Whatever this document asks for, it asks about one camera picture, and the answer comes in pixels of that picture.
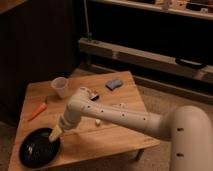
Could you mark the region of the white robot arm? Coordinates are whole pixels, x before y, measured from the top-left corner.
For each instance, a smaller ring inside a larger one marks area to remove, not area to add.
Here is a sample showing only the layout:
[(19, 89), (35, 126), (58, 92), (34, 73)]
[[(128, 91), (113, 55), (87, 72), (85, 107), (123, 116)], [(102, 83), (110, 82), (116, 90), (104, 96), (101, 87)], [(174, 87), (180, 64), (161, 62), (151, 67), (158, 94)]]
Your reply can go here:
[(54, 142), (81, 117), (97, 118), (148, 136), (171, 142), (170, 171), (213, 171), (213, 123), (204, 110), (182, 106), (168, 115), (99, 104), (92, 91), (79, 87), (49, 136)]

